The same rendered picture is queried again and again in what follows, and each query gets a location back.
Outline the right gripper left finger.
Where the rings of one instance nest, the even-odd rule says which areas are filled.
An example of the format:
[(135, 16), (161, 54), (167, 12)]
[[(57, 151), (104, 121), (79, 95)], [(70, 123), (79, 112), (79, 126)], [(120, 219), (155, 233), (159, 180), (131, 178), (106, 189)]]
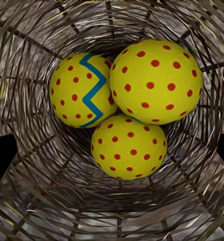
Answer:
[(0, 180), (12, 160), (17, 157), (17, 151), (18, 147), (13, 134), (0, 137)]

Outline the easter egg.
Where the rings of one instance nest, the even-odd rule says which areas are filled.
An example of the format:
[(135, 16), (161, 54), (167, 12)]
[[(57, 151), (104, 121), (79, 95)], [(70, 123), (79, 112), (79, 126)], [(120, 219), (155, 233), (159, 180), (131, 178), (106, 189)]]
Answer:
[(111, 96), (124, 114), (138, 122), (180, 121), (201, 100), (201, 66), (188, 49), (171, 40), (143, 39), (123, 48), (112, 63)]
[[(166, 159), (168, 143), (163, 125), (138, 122), (120, 111), (105, 119), (92, 130), (91, 158), (96, 179), (146, 180)], [(87, 142), (87, 141), (86, 141)]]
[(120, 111), (109, 89), (112, 61), (92, 53), (75, 53), (55, 68), (49, 86), (57, 118), (73, 128), (93, 129)]

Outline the wicker basket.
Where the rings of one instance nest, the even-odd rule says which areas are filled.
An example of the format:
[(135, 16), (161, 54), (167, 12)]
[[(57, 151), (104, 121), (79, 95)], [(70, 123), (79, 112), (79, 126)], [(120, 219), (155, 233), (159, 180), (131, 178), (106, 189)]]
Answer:
[[(1, 2), (2, 0), (0, 0)], [(216, 171), (220, 165), (221, 162), (223, 162), (222, 158), (219, 159), (219, 163), (213, 168), (215, 169), (212, 177), (209, 181), (207, 181), (204, 185), (204, 179), (207, 177), (208, 170), (210, 168), (210, 165), (212, 161), (215, 158), (215, 154), (218, 155), (218, 152), (216, 150), (216, 147), (218, 145), (219, 136), (224, 133), (222, 132), (223, 129), (223, 123), (224, 123), (224, 61), (219, 62), (212, 54), (209, 53), (208, 48), (210, 46), (208, 43), (211, 43), (220, 53), (220, 48), (218, 48), (205, 34), (205, 32), (201, 29), (201, 25), (205, 26), (214, 36), (217, 37), (217, 39), (220, 41), (220, 43), (224, 47), (224, 30), (216, 23), (216, 21), (213, 19), (213, 15), (218, 17), (223, 23), (224, 23), (224, 17), (221, 15), (220, 11), (224, 13), (224, 0), (177, 0), (181, 5), (181, 7), (186, 8), (193, 16), (194, 19), (190, 18), (188, 14), (185, 14), (184, 12), (180, 11), (175, 6), (175, 3), (171, 2), (170, 0), (143, 0), (144, 3), (137, 2), (135, 0), (123, 0), (124, 2), (128, 4), (122, 4), (117, 3), (119, 0), (77, 0), (76, 2), (68, 3), (69, 0), (52, 0), (49, 4), (45, 5), (44, 7), (40, 8), (40, 6), (45, 2), (45, 0), (42, 0), (42, 3), (38, 7), (38, 9), (31, 15), (29, 15), (27, 18), (25, 18), (26, 14), (29, 12), (30, 8), (34, 6), (36, 3), (38, 3), (41, 0), (34, 0), (33, 3), (28, 5), (27, 7), (22, 7), (26, 4), (27, 0), (8, 0), (5, 6), (2, 10), (0, 10), (0, 18), (5, 14), (5, 12), (12, 6), (18, 4), (18, 6), (14, 9), (11, 16), (4, 20), (3, 22), (0, 21), (0, 38), (3, 35), (2, 45), (0, 48), (0, 65), (3, 61), (6, 54), (7, 60), (6, 65), (3, 70), (3, 72), (0, 74), (0, 107), (2, 103), (3, 93), (5, 89), (5, 85), (7, 85), (7, 92), (8, 100), (9, 100), (9, 112), (7, 115), (7, 120), (5, 120), (5, 107), (6, 107), (6, 101), (4, 103), (3, 108), (3, 115), (2, 120), (0, 117), (0, 137), (3, 136), (2, 129), (5, 130), (5, 133), (7, 132), (6, 125), (9, 126), (11, 129), (13, 135), (15, 136), (16, 141), (19, 142), (20, 146), (22, 147), (23, 155), (19, 154), (17, 151), (17, 157), (12, 160), (9, 167), (7, 168), (5, 174), (3, 175), (5, 179), (9, 182), (10, 186), (14, 189), (22, 203), (18, 201), (15, 197), (13, 197), (5, 188), (4, 184), (0, 180), (0, 190), (5, 194), (5, 196), (10, 200), (8, 202), (5, 198), (0, 196), (0, 202), (4, 203), (9, 209), (11, 209), (13, 212), (15, 212), (17, 215), (19, 215), (22, 219), (16, 223), (13, 221), (10, 217), (8, 217), (6, 211), (5, 213), (0, 210), (0, 215), (11, 224), (14, 229), (12, 231), (9, 231), (6, 227), (4, 227), (3, 223), (0, 220), (0, 231), (6, 235), (6, 239), (4, 241), (23, 241), (19, 237), (16, 236), (18, 232), (21, 232), (22, 234), (26, 235), (28, 238), (30, 238), (33, 241), (37, 241), (35, 238), (42, 240), (42, 241), (58, 241), (57, 239), (53, 238), (49, 234), (47, 234), (45, 231), (51, 232), (53, 234), (57, 234), (59, 236), (65, 237), (68, 240), (67, 241), (138, 241), (138, 240), (146, 240), (146, 239), (155, 239), (155, 238), (161, 238), (156, 241), (161, 241), (164, 238), (166, 238), (167, 241), (172, 241), (172, 236), (176, 236), (176, 234), (194, 228), (195, 229), (191, 234), (189, 234), (187, 237), (182, 239), (181, 241), (188, 241), (190, 239), (193, 239), (197, 237), (194, 241), (205, 241), (216, 229), (221, 227), (221, 229), (224, 232), (224, 206), (218, 210), (217, 212), (214, 211), (216, 204), (218, 200), (221, 198), (218, 197), (218, 199), (212, 204), (209, 204), (209, 200), (213, 195), (214, 190), (217, 188), (223, 174), (224, 174), (224, 168), (220, 170), (217, 174)], [(195, 13), (192, 12), (191, 9), (186, 7), (184, 3), (192, 4), (197, 10), (198, 13), (202, 14), (201, 17), (198, 17)], [(97, 10), (106, 7), (105, 10), (96, 12)], [(51, 30), (48, 30), (44, 33), (42, 33), (39, 36), (36, 36), (34, 38), (29, 37), (29, 34), (35, 30), (37, 24), (40, 22), (40, 20), (43, 19), (44, 15), (51, 11), (56, 11), (57, 9), (60, 10), (60, 13), (55, 15), (54, 17), (51, 17), (42, 24), (44, 26), (47, 22), (51, 21), (52, 19), (58, 17), (59, 15), (63, 14), (64, 16), (57, 20), (56, 22), (50, 24), (46, 28), (40, 29), (39, 32), (61, 22), (62, 24), (52, 28)], [(147, 12), (147, 15), (142, 14), (136, 14), (132, 15), (129, 14), (129, 10), (140, 10)], [(22, 12), (25, 12), (25, 14), (22, 15), (21, 19), (12, 27), (10, 26), (11, 22), (18, 17), (19, 14)], [(33, 20), (33, 18), (40, 14), (40, 18), (37, 20), (31, 31), (29, 31), (27, 34), (22, 33), (21, 31), (17, 30), (17, 28), (22, 26), (22, 23), (25, 24), (25, 26)], [(166, 25), (164, 22), (162, 22), (159, 18), (156, 17), (156, 14), (162, 17), (164, 20), (166, 18), (172, 19), (175, 18), (183, 23), (183, 25), (188, 29), (185, 31), (185, 33), (179, 32), (177, 29), (174, 29), (168, 25)], [(94, 25), (88, 25), (87, 29), (79, 31), (79, 26), (76, 25), (80, 20), (87, 19), (89, 17), (95, 17), (100, 15), (98, 19), (95, 19), (93, 21), (88, 22), (88, 24), (99, 21), (103, 17), (108, 16), (109, 23), (103, 23), (103, 24), (94, 24)], [(122, 19), (123, 21), (131, 22), (132, 24), (129, 25), (123, 25), (117, 22), (114, 22), (114, 19)], [(220, 36), (206, 23), (206, 20), (209, 21), (215, 28), (218, 29)], [(72, 36), (70, 39), (60, 43), (59, 45), (47, 48), (50, 43), (43, 46), (42, 43), (38, 43), (35, 41), (37, 38), (47, 34), (50, 32), (49, 36), (45, 39), (48, 40), (57, 30), (62, 31), (64, 30), (64, 27), (71, 26), (72, 29), (76, 32), (74, 36)], [(171, 33), (165, 32), (161, 29), (161, 27), (168, 29)], [(149, 31), (147, 31), (149, 30)], [(100, 34), (101, 33), (101, 34)], [(49, 95), (49, 86), (52, 74), (55, 70), (55, 68), (58, 66), (62, 60), (64, 60), (66, 57), (71, 56), (75, 53), (92, 53), (97, 54), (98, 52), (105, 51), (105, 50), (114, 50), (114, 54), (116, 54), (116, 49), (118, 48), (127, 48), (128, 46), (135, 44), (136, 42), (140, 42), (143, 39), (145, 40), (152, 40), (155, 37), (152, 36), (154, 34), (159, 39), (165, 39), (167, 41), (171, 40), (172, 42), (184, 46), (188, 51), (194, 56), (198, 57), (202, 62), (204, 67), (201, 67), (202, 73), (206, 72), (206, 75), (211, 80), (211, 96), (209, 95), (207, 89), (205, 86), (203, 86), (203, 89), (206, 90), (207, 97), (210, 99), (210, 105), (204, 98), (204, 93), (201, 95), (201, 100), (197, 104), (196, 108), (194, 109), (193, 113), (190, 114), (190, 121), (187, 122), (188, 116), (186, 116), (184, 119), (181, 119), (180, 121), (166, 124), (163, 126), (163, 131), (165, 133), (166, 141), (169, 144), (167, 147), (167, 150), (169, 152), (166, 152), (166, 159), (163, 161), (163, 163), (160, 165), (160, 167), (157, 169), (157, 172), (151, 174), (148, 176), (150, 185), (147, 187), (140, 187), (139, 190), (133, 192), (133, 193), (122, 193), (126, 190), (130, 190), (130, 188), (122, 188), (123, 184), (122, 181), (128, 182), (129, 180), (122, 180), (122, 179), (106, 179), (109, 178), (108, 175), (105, 175), (102, 172), (96, 172), (96, 170), (100, 170), (100, 168), (96, 168), (94, 163), (90, 161), (88, 158), (93, 158), (91, 153), (91, 147), (90, 144), (86, 143), (86, 140), (83, 140), (80, 136), (79, 128), (73, 128), (68, 125), (66, 125), (64, 122), (60, 120), (60, 118), (57, 118), (54, 112), (54, 109), (52, 109), (51, 101), (50, 101), (50, 95)], [(196, 43), (193, 42), (194, 34), (203, 44), (203, 49), (206, 51), (208, 57), (202, 53), (199, 48), (197, 47)], [(95, 36), (95, 37), (94, 37)], [(99, 36), (99, 37), (98, 37)], [(21, 37), (24, 40), (24, 45), (19, 61), (19, 67), (18, 71), (15, 77), (12, 77), (12, 71), (8, 76), (8, 70), (9, 70), (9, 64), (11, 60), (16, 56), (17, 51), (14, 53), (14, 55), (11, 58), (12, 53), (12, 47), (13, 42), (15, 40), (15, 37)], [(90, 39), (87, 41), (89, 37), (94, 37), (94, 39)], [(191, 40), (189, 40), (189, 37)], [(10, 41), (10, 46), (3, 56), (4, 47)], [(23, 68), (23, 72), (19, 76), (19, 71), (21, 68), (21, 62), (22, 57), (25, 49), (26, 41), (29, 42), (28, 50), (26, 54), (25, 64)], [(79, 42), (79, 43), (77, 43)], [(77, 43), (77, 44), (76, 44)], [(29, 64), (33, 60), (30, 59), (30, 51), (31, 46), (34, 44), (37, 46), (37, 48), (41, 48), (42, 50), (47, 52), (48, 58), (46, 62), (48, 62), (51, 57), (53, 56), (53, 60), (49, 63), (49, 67), (53, 65), (51, 73), (47, 75), (43, 75), (41, 79), (38, 79), (39, 73), (35, 77), (37, 66), (34, 67), (32, 76), (26, 77), (27, 69), (29, 67)], [(75, 44), (75, 45), (74, 45)], [(3, 57), (2, 57), (3, 56)], [(101, 57), (107, 58), (108, 54), (100, 55)], [(207, 66), (204, 58), (205, 57), (210, 63), (210, 66)], [(215, 84), (215, 76), (218, 79), (218, 88)], [(222, 78), (222, 85), (220, 84), (220, 79)], [(13, 80), (13, 94), (12, 98), (10, 98), (9, 95), (9, 84), (10, 80)], [(32, 101), (33, 98), (35, 99), (35, 89), (36, 85), (40, 84), (40, 91), (39, 96), (42, 93), (42, 96), (39, 100), (34, 100), (35, 105), (35, 112), (33, 112), (32, 109)], [(16, 85), (18, 86), (18, 93), (19, 93), (19, 102), (18, 107), (16, 106), (16, 98), (15, 98), (15, 89)], [(48, 124), (45, 119), (45, 108), (44, 101), (46, 98), (46, 86), (48, 87), (48, 95), (47, 95), (47, 106), (48, 106), (48, 122), (49, 126), (53, 132), (53, 135), (50, 137), (47, 134), (46, 125), (48, 127)], [(12, 102), (14, 99), (14, 106), (15, 106), (15, 117), (12, 116)], [(206, 123), (204, 126), (204, 112), (206, 110)], [(196, 116), (196, 111), (198, 110), (198, 116)], [(39, 121), (40, 116), (42, 115), (44, 119), (44, 125), (42, 125), (42, 121)], [(34, 118), (38, 124), (38, 129), (36, 128), (34, 124)], [(210, 117), (210, 137), (208, 138), (208, 118)], [(202, 129), (201, 129), (201, 139), (197, 137), (197, 132), (199, 130), (199, 124), (202, 120)], [(19, 136), (17, 136), (15, 129), (14, 129), (14, 121), (17, 123), (18, 127), (18, 133)], [(31, 122), (33, 123), (33, 129), (31, 128)], [(24, 135), (21, 131), (21, 125), (24, 128)], [(28, 135), (28, 127), (31, 133), (31, 138)], [(82, 128), (81, 128), (82, 129)], [(37, 139), (35, 135), (35, 131), (37, 131), (40, 141)], [(83, 129), (85, 133), (87, 133), (89, 136), (93, 136), (92, 130), (90, 128)], [(57, 140), (58, 147), (60, 147), (61, 150), (58, 150), (54, 143), (52, 143), (52, 139)], [(198, 143), (190, 149), (190, 147), (193, 145), (194, 141), (198, 141)], [(199, 146), (200, 148), (197, 150), (197, 152), (193, 153), (192, 156), (186, 161), (186, 163), (181, 166), (182, 162), (192, 153), (195, 151), (195, 149)], [(184, 156), (182, 156), (178, 161), (176, 160), (175, 156), (177, 155), (179, 149), (182, 149), (183, 147), (186, 147), (186, 152)], [(195, 160), (184, 169), (184, 167), (189, 163), (189, 161), (199, 153), (200, 150), (202, 150), (203, 147), (206, 147), (204, 152), (200, 154), (200, 156), (196, 157)], [(208, 149), (208, 150), (207, 150)], [(189, 169), (192, 168), (192, 165), (205, 153), (207, 150), (207, 153), (205, 155), (205, 158), (200, 162), (192, 172), (189, 171)], [(49, 162), (46, 162), (42, 155), (40, 154), (42, 152), (44, 156), (47, 158)], [(70, 153), (70, 154), (69, 154)], [(75, 155), (77, 158), (79, 158), (84, 164), (88, 164), (87, 166), (79, 165), (77, 162), (72, 160), (72, 156)], [(56, 161), (57, 156), (60, 160), (64, 159), (64, 162), (58, 163)], [(204, 166), (204, 163), (211, 157), (210, 162)], [(35, 166), (33, 159), (41, 166), (41, 168), (44, 168), (47, 170), (51, 176), (53, 176), (53, 179), (51, 180), (44, 171), (41, 171), (38, 169), (38, 167)], [(92, 159), (91, 159), (92, 160)], [(26, 163), (30, 164), (35, 170), (31, 170)], [(25, 167), (27, 173), (29, 176), (23, 174), (16, 166), (22, 163)], [(49, 165), (55, 172), (51, 172), (49, 168), (47, 167)], [(74, 174), (77, 176), (83, 178), (86, 183), (86, 185), (78, 183), (74, 177), (69, 175), (65, 168), (70, 168), (74, 170)], [(200, 175), (202, 171), (206, 168), (205, 175), (200, 183), (198, 183)], [(155, 183), (153, 182), (153, 178), (156, 178), (158, 176), (161, 176), (165, 173), (167, 175), (161, 180), (158, 181), (157, 184), (162, 182), (167, 178), (170, 173), (172, 173), (175, 169), (178, 168), (178, 171), (176, 171), (175, 174), (172, 176), (175, 176), (179, 172), (181, 172), (176, 179), (169, 182), (169, 184), (162, 188), (157, 190), (155, 188)], [(48, 183), (46, 180), (44, 180), (41, 175), (41, 173), (44, 175), (50, 183)], [(103, 177), (106, 177), (103, 180), (96, 179), (95, 176), (100, 175)], [(24, 195), (33, 205), (28, 209), (20, 196), (19, 191), (16, 186), (14, 185), (14, 182), (10, 178), (10, 176), (14, 177), (16, 180), (18, 180), (27, 193), (28, 197)], [(213, 190), (211, 191), (211, 194), (209, 196), (209, 199), (206, 200), (206, 196), (204, 196), (206, 190), (209, 187), (209, 184), (215, 180), (219, 176), (219, 179), (217, 180)], [(184, 177), (184, 180), (181, 183), (175, 184), (175, 182), (181, 178)], [(41, 181), (45, 188), (39, 186), (36, 182), (36, 179)], [(66, 184), (61, 178), (68, 180), (68, 182), (71, 183), (71, 185)], [(79, 198), (75, 198), (72, 196), (66, 196), (63, 194), (60, 194), (56, 189), (54, 189), (52, 186), (55, 184), (58, 186), (56, 182), (62, 183), (64, 185), (67, 185), (72, 191), (74, 191), (72, 188), (77, 189), (82, 195), (78, 195), (76, 191), (75, 195), (77, 195)], [(118, 185), (112, 185), (109, 184), (109, 182), (118, 182)], [(109, 187), (119, 187), (118, 189), (109, 189), (109, 190), (99, 190), (96, 188), (93, 188), (92, 184), (100, 184), (103, 186), (109, 186)], [(158, 199), (158, 196), (162, 195), (165, 192), (168, 192), (169, 190), (176, 189), (180, 186), (183, 186), (180, 190), (173, 190), (169, 195), (166, 195), (162, 198)], [(30, 198), (28, 192), (26, 191), (25, 187), (37, 197), (37, 200), (35, 202), (32, 201)], [(60, 186), (58, 186), (61, 188)], [(72, 188), (71, 188), (72, 187)], [(180, 192), (182, 192), (184, 189), (187, 189), (187, 187), (192, 187), (192, 190), (188, 192), (187, 194), (184, 194), (183, 196), (179, 197), (185, 197), (186, 195), (189, 195), (191, 193), (194, 193), (191, 196), (188, 196), (186, 198), (183, 198), (177, 202), (174, 202), (170, 204), (172, 201), (177, 200), (175, 199)], [(148, 192), (138, 192), (146, 188), (151, 188), (151, 191)], [(61, 188), (63, 191), (66, 192), (65, 189)], [(61, 198), (69, 202), (70, 204), (63, 203), (61, 201), (58, 201), (55, 199), (52, 195), (48, 193), (48, 191), (51, 190), (53, 193), (56, 193)], [(107, 194), (97, 194), (92, 191), (102, 191)], [(119, 191), (118, 193), (108, 193), (106, 191)], [(66, 192), (67, 193), (67, 192)], [(126, 198), (122, 199), (123, 194), (150, 194), (143, 198)], [(92, 194), (94, 196), (100, 196), (103, 198), (106, 195), (119, 195), (118, 199), (109, 199), (105, 201), (118, 201), (118, 203), (107, 203), (107, 204), (100, 204), (96, 205), (90, 202), (94, 201), (86, 201), (87, 194)], [(175, 194), (175, 195), (174, 195)], [(49, 199), (54, 200), (57, 202), (59, 206), (53, 205), (49, 200), (47, 200), (46, 196), (50, 197)], [(128, 196), (127, 195), (127, 196)], [(161, 204), (167, 197), (174, 195), (168, 202)], [(77, 207), (73, 205), (70, 201), (68, 201), (67, 198), (70, 198), (72, 200), (75, 200), (77, 202), (80, 202), (80, 206)], [(124, 196), (125, 197), (125, 196)], [(147, 203), (147, 204), (139, 204), (143, 201), (149, 200), (151, 198), (154, 198), (154, 201)], [(171, 227), (168, 227), (168, 224), (171, 222), (171, 220), (175, 217), (176, 214), (182, 212), (180, 209), (182, 209), (188, 202), (193, 201), (195, 199), (200, 199), (200, 201), (185, 210), (190, 209), (184, 216), (182, 216), (174, 225)], [(131, 199), (139, 199), (133, 203), (123, 203), (123, 200), (131, 200)], [(26, 214), (23, 214), (18, 207), (16, 206), (15, 202), (17, 202), (20, 206), (22, 206), (24, 209), (27, 210)], [(38, 205), (40, 202), (45, 203), (49, 205), (52, 209), (54, 209), (57, 213), (47, 211)], [(67, 207), (65, 207), (63, 204), (68, 205), (72, 208), (78, 209), (77, 211), (69, 210)], [(210, 212), (212, 215), (209, 219), (207, 219), (204, 223), (192, 226), (193, 223), (195, 223), (202, 215), (198, 215), (192, 219), (185, 220), (191, 212), (199, 205), (203, 204), (207, 211), (205, 211), (202, 215)], [(150, 209), (140, 209), (143, 207), (146, 207), (147, 205), (156, 205), (153, 208)], [(103, 211), (90, 211), (88, 209), (83, 208), (84, 206), (91, 206), (98, 208)], [(111, 210), (108, 208), (105, 208), (104, 206), (118, 206), (118, 210)], [(136, 209), (133, 210), (122, 210), (122, 207), (126, 206), (139, 206)], [(43, 211), (45, 214), (50, 216), (49, 214), (52, 214), (54, 216), (57, 216), (59, 218), (65, 219), (67, 221), (72, 222), (74, 225), (69, 226), (63, 223), (58, 222), (57, 220), (51, 220), (48, 218), (44, 218), (39, 212), (35, 211), (35, 209), (39, 209)], [(184, 211), (185, 211), (184, 210)], [(76, 216), (76, 219), (69, 218), (65, 214), (63, 214), (61, 211), (73, 214)], [(148, 213), (146, 215), (139, 215), (147, 211), (152, 211), (151, 213)], [(97, 217), (91, 217), (86, 214), (83, 214), (82, 212), (91, 212), (103, 216), (97, 216)], [(113, 214), (116, 214), (114, 216), (110, 215), (104, 215), (97, 212), (110, 212)], [(126, 215), (131, 212), (140, 212), (136, 215)], [(49, 214), (48, 214), (49, 213)], [(70, 235), (66, 235), (65, 233), (61, 232), (55, 232), (50, 229), (38, 226), (36, 223), (34, 223), (31, 219), (29, 219), (30, 215), (37, 217), (39, 219), (45, 220), (48, 222), (52, 227), (59, 226), (63, 229), (69, 230)], [(51, 217), (51, 216), (50, 216)], [(51, 217), (53, 218), (53, 217)], [(80, 219), (93, 219), (100, 222), (104, 222), (100, 219), (117, 219), (117, 225), (108, 223), (113, 225), (112, 227), (117, 227), (117, 231), (105, 231), (101, 229), (100, 227), (110, 227), (110, 226), (103, 226), (103, 225), (90, 225), (85, 222), (80, 221)], [(129, 218), (135, 218), (134, 220), (128, 221), (126, 223), (122, 224), (122, 220), (126, 220)], [(193, 219), (192, 223), (190, 223), (186, 228), (177, 229), (175, 228), (178, 225), (182, 225), (186, 222), (189, 222)], [(184, 221), (185, 220), (185, 221)], [(42, 234), (45, 238), (37, 237), (35, 235), (29, 234), (27, 231), (22, 229), (24, 223), (28, 223), (33, 227), (35, 230), (37, 230), (40, 234)], [(201, 226), (204, 224), (212, 223), (209, 225), (202, 233), (199, 235), (196, 235), (194, 237), (189, 238), (193, 233), (195, 233)], [(147, 227), (153, 226), (153, 225), (162, 225), (162, 230), (143, 230)], [(128, 226), (144, 226), (141, 227), (135, 231), (122, 231), (122, 228), (128, 227)], [(90, 227), (92, 229), (99, 230), (98, 232), (88, 232), (82, 229), (78, 229), (78, 227)], [(54, 227), (55, 228), (55, 227)], [(45, 231), (43, 231), (45, 230)], [(103, 237), (103, 239), (87, 239), (87, 240), (79, 240), (75, 238), (76, 234), (92, 234), (92, 235), (98, 235), (98, 234), (108, 234), (108, 235), (116, 235), (116, 238), (107, 238)], [(143, 236), (139, 237), (129, 237), (124, 238), (131, 234), (144, 234)], [(35, 237), (35, 238), (34, 238)], [(220, 238), (216, 238), (210, 241), (224, 241), (224, 236)]]

